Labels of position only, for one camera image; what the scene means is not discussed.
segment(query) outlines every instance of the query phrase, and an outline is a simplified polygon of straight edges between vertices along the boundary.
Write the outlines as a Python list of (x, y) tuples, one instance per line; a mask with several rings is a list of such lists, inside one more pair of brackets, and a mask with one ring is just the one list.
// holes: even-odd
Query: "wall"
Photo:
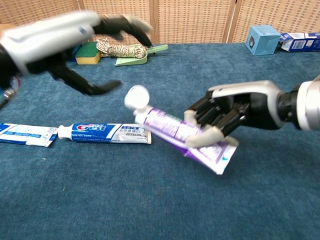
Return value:
[[(320, 0), (2, 0), (0, 24), (22, 25), (76, 10), (127, 14), (154, 28), (153, 43), (244, 42), (251, 25), (320, 32)], [(137, 41), (125, 35), (125, 44)]]

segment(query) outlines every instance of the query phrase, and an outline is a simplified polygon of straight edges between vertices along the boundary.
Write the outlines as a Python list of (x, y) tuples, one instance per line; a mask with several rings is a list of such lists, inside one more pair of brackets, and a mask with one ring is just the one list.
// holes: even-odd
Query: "green object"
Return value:
[(115, 62), (115, 66), (130, 66), (130, 65), (140, 65), (145, 64), (147, 62), (148, 54), (153, 54), (159, 51), (167, 50), (168, 45), (159, 45), (149, 47), (147, 49), (146, 55), (143, 58), (135, 58), (135, 57), (118, 57)]
[(97, 53), (97, 42), (89, 41), (82, 45), (82, 47), (77, 51), (75, 57), (76, 58), (94, 58)]

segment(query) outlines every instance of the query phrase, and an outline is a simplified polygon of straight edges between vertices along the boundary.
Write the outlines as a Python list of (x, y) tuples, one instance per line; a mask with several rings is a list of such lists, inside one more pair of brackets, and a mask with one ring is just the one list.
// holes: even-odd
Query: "blue box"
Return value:
[(275, 53), (280, 37), (271, 25), (253, 25), (245, 45), (253, 55), (271, 55)]
[(287, 52), (318, 52), (320, 51), (320, 32), (282, 33), (281, 48)]

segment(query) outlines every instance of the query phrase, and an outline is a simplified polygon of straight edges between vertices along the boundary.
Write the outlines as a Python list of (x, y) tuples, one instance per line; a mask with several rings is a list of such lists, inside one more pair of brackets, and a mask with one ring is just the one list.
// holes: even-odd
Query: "crest toothpaste tube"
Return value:
[(75, 123), (58, 128), (59, 139), (74, 142), (151, 144), (151, 132), (139, 124)]
[(134, 110), (135, 123), (150, 130), (153, 134), (179, 150), (185, 157), (207, 166), (217, 175), (222, 175), (238, 145), (217, 142), (209, 147), (189, 148), (187, 136), (202, 133), (203, 130), (166, 112), (148, 105), (148, 90), (136, 85), (124, 99), (127, 108)]
[(0, 123), (0, 143), (49, 147), (57, 132), (56, 127)]

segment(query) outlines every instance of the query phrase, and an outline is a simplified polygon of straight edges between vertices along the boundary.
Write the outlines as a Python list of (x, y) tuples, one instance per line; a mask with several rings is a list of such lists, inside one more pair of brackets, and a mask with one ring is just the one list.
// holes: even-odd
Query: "woven panel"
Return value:
[(159, 0), (160, 43), (221, 43), (229, 0)]
[(72, 0), (1, 0), (0, 22), (19, 26), (74, 10)]
[[(83, 0), (84, 9), (95, 11), (100, 16), (104, 15), (130, 15), (139, 18), (148, 24), (150, 23), (149, 0)], [(123, 33), (124, 40), (119, 42), (109, 38), (113, 44), (137, 44), (139, 43), (133, 36)]]
[(252, 25), (278, 32), (320, 31), (320, 0), (242, 0), (233, 42), (245, 42)]

